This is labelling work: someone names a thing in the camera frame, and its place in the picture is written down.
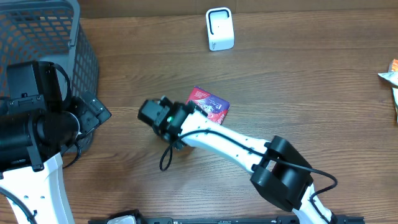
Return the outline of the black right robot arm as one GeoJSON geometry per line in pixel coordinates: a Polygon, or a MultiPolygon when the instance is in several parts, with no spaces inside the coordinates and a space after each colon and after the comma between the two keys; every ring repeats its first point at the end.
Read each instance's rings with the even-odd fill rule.
{"type": "Polygon", "coordinates": [[[286,139],[250,138],[211,121],[193,101],[172,102],[165,96],[146,100],[137,117],[169,143],[164,156],[185,146],[206,149],[240,166],[262,198],[294,212],[300,223],[337,223],[318,199],[336,187],[336,178],[314,169],[286,139]]]}

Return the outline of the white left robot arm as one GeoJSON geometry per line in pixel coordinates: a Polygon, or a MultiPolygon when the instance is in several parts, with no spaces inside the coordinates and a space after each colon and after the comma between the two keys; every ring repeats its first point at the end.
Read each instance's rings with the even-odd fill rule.
{"type": "Polygon", "coordinates": [[[10,98],[1,115],[1,195],[18,223],[74,223],[62,156],[110,119],[94,94],[74,96],[58,64],[30,61],[7,67],[10,98]]]}

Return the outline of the yellow snack bag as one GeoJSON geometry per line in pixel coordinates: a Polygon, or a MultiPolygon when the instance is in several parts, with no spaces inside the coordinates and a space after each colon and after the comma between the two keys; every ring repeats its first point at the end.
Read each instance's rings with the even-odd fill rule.
{"type": "Polygon", "coordinates": [[[396,117],[398,119],[398,89],[397,88],[392,88],[392,95],[394,98],[394,107],[396,111],[396,117]]]}

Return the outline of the purple red snack pack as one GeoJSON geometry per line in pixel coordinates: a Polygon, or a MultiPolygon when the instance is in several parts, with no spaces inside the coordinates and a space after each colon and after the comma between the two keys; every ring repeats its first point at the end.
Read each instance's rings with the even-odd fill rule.
{"type": "Polygon", "coordinates": [[[193,101],[208,116],[207,118],[215,123],[222,124],[230,107],[230,102],[200,88],[194,86],[186,104],[193,101]]]}

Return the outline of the white tube gold cap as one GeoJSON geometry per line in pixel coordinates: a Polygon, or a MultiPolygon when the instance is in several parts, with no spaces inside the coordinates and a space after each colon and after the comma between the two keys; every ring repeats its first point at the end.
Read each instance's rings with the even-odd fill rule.
{"type": "Polygon", "coordinates": [[[378,75],[392,85],[398,86],[398,72],[378,73],[378,75]]]}

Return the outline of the orange small snack pack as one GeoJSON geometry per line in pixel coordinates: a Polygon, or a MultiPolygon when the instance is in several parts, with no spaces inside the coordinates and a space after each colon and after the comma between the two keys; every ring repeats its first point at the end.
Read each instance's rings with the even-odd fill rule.
{"type": "Polygon", "coordinates": [[[392,60],[392,62],[389,64],[388,71],[389,72],[397,72],[398,71],[398,59],[392,60]]]}

